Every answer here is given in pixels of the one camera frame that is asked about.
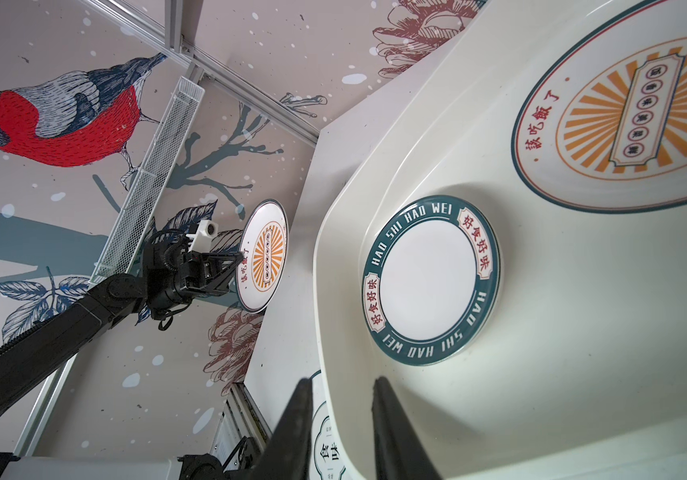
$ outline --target sunburst logo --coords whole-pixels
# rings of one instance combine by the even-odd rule
[[[258,235],[253,248],[253,284],[261,291],[269,290],[282,270],[285,238],[277,222],[269,222]]]
[[[687,38],[647,48],[599,74],[572,99],[556,131],[579,174],[636,180],[687,166]]]

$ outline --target plate with orange sunburst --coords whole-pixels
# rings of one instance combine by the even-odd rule
[[[242,234],[240,251],[240,302],[248,312],[260,312],[277,289],[288,252],[288,222],[276,200],[264,200],[253,211]]]
[[[598,213],[687,203],[687,1],[647,1],[543,76],[511,140],[539,196]]]

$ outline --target bullfinch illustration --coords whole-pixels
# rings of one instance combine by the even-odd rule
[[[76,167],[119,153],[120,181],[137,171],[126,147],[140,120],[141,89],[164,54],[111,68],[69,72],[35,87],[0,91],[0,150],[55,167]]]

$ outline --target orange sunburst pattern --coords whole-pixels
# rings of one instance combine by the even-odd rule
[[[656,60],[676,55],[677,76],[673,96],[665,101],[665,110],[657,122],[658,131],[639,128],[634,112],[639,96],[637,90],[655,88],[643,68],[649,71]],[[633,141],[632,135],[650,135],[646,157],[637,165],[619,165],[620,142]],[[664,174],[687,165],[687,38],[659,44],[618,62],[600,74],[573,98],[562,116],[556,133],[556,143],[562,160],[580,174],[603,180],[635,180]]]
[[[285,238],[277,222],[267,224],[258,235],[253,248],[253,283],[265,292],[278,278],[285,257]]]

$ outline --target bird leg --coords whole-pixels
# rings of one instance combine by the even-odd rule
[[[159,120],[147,117],[146,115],[144,115],[144,112],[141,112],[141,116],[138,118],[138,121],[151,121],[153,124],[159,124]]]
[[[128,153],[128,144],[122,145],[122,148],[119,150],[119,154],[125,159],[126,162],[128,162],[128,171],[120,177],[119,181],[120,183],[122,183],[122,187],[125,187],[125,190],[129,190],[130,185],[128,184],[128,179],[130,179],[133,176],[133,174],[138,172],[138,167],[133,167],[133,163],[130,161],[130,154]]]

